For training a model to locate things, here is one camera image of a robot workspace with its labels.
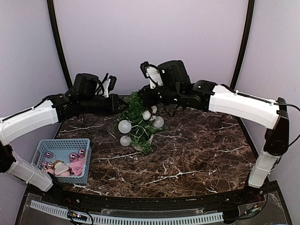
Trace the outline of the white ball string lights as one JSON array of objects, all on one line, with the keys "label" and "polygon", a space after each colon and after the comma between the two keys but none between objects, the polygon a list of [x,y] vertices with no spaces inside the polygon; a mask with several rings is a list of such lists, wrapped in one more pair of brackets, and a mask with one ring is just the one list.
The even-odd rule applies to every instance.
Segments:
[{"label": "white ball string lights", "polygon": [[124,147],[132,146],[137,151],[151,151],[154,134],[164,129],[165,121],[157,116],[153,121],[141,119],[134,124],[129,120],[121,120],[118,123],[118,131],[123,134],[120,144]]}]

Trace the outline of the white cotton boll ornament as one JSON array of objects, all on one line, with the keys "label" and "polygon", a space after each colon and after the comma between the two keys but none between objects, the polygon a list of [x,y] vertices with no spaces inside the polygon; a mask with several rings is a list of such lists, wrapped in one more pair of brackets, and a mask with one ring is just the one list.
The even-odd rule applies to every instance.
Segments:
[{"label": "white cotton boll ornament", "polygon": [[152,106],[150,109],[146,110],[142,114],[142,118],[146,121],[153,121],[157,117],[158,108],[156,106]]}]

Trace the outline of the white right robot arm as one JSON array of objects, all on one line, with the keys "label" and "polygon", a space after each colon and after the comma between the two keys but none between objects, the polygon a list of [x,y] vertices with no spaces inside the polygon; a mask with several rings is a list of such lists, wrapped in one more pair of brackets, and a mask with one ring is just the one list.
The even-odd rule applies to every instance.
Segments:
[{"label": "white right robot arm", "polygon": [[289,148],[290,123],[285,100],[264,99],[232,90],[225,84],[205,80],[191,83],[184,63],[172,60],[158,66],[145,61],[140,65],[149,85],[138,95],[147,108],[162,103],[204,112],[225,113],[252,121],[266,128],[265,144],[248,177],[248,186],[239,199],[250,203],[280,158]]}]

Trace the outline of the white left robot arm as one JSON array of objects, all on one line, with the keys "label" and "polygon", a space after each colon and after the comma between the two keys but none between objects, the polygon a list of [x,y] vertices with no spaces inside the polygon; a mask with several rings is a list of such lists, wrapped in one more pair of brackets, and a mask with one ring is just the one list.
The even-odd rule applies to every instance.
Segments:
[{"label": "white left robot arm", "polygon": [[66,201],[66,193],[54,186],[57,179],[37,169],[20,157],[10,145],[14,140],[35,130],[62,123],[82,114],[116,115],[128,105],[117,94],[112,94],[117,78],[77,74],[73,86],[66,92],[44,97],[38,104],[0,119],[0,171],[15,176],[43,192],[55,204]]}]

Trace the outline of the small green christmas tree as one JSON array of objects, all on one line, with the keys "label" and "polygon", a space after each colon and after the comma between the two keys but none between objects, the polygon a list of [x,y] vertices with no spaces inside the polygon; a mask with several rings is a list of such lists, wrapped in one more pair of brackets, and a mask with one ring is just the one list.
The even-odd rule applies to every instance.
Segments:
[{"label": "small green christmas tree", "polygon": [[164,119],[159,115],[158,107],[147,108],[138,92],[124,97],[128,109],[118,118],[118,131],[123,134],[120,138],[122,146],[131,146],[144,155],[152,151],[154,134],[166,131]]}]

